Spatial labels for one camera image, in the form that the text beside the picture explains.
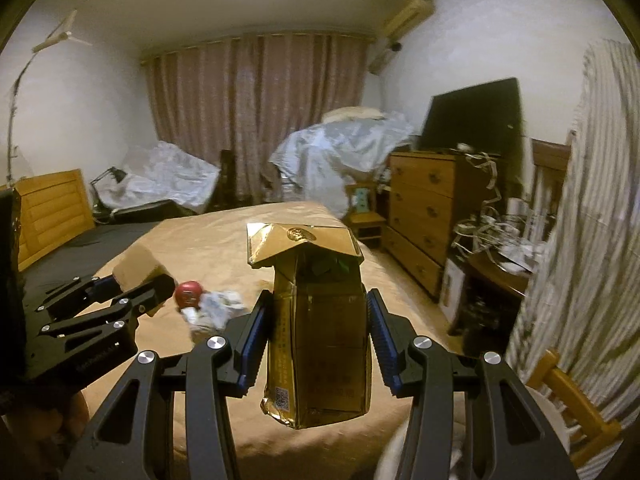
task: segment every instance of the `tan blanket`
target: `tan blanket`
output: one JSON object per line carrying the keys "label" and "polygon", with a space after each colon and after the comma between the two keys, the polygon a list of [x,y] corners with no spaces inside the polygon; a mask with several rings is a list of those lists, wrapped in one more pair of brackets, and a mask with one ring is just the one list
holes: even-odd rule
{"label": "tan blanket", "polygon": [[[197,280],[208,290],[236,290],[244,304],[252,307],[261,290],[272,289],[273,269],[253,270],[247,264],[248,222],[340,225],[327,209],[315,203],[269,204],[166,220],[136,243],[151,250],[178,282]],[[408,317],[418,334],[432,336],[373,254],[364,246],[362,251],[362,281],[367,290],[377,287],[390,312]],[[98,275],[110,274],[120,257],[110,261]],[[175,311],[173,300],[167,301],[153,318],[142,316],[139,321],[136,343],[141,351],[153,349],[161,356],[169,356],[191,350],[188,326]],[[130,361],[122,364],[84,391],[91,413],[95,413],[129,364]],[[290,430],[262,413],[260,400],[265,380],[263,359],[256,385],[249,394],[244,399],[228,399],[243,480],[349,479],[355,471],[376,463],[411,405],[410,399],[391,396],[374,360],[367,415],[331,426]],[[183,393],[175,396],[174,449],[176,476],[186,478]]]}

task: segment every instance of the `open box lid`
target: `open box lid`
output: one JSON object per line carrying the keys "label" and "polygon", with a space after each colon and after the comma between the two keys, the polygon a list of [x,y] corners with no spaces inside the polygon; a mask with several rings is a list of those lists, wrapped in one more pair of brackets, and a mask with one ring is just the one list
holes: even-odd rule
{"label": "open box lid", "polygon": [[271,259],[302,244],[313,244],[364,261],[357,240],[347,227],[328,227],[303,224],[246,225],[248,263],[254,269],[271,267]]}

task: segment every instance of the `flat screen tv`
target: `flat screen tv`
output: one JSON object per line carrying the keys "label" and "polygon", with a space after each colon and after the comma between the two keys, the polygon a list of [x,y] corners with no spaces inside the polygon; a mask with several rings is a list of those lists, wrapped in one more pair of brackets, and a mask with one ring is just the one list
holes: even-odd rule
{"label": "flat screen tv", "polygon": [[507,156],[521,130],[518,80],[511,77],[434,96],[418,148],[455,150],[462,142]]}

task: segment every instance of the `qr code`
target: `qr code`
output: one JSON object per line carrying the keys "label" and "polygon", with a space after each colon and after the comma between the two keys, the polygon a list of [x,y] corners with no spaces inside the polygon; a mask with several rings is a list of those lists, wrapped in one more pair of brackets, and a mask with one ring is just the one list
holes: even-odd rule
{"label": "qr code", "polygon": [[289,411],[289,390],[276,386],[276,408],[283,412]]}

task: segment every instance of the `red ball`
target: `red ball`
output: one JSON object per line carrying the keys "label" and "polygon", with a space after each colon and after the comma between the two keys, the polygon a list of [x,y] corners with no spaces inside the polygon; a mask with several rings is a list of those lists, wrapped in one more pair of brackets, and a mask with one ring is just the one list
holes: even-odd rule
{"label": "red ball", "polygon": [[174,298],[175,303],[178,304],[178,308],[185,308],[187,306],[198,307],[200,302],[200,296],[204,292],[202,286],[198,282],[193,280],[190,282],[183,282],[175,287]]}

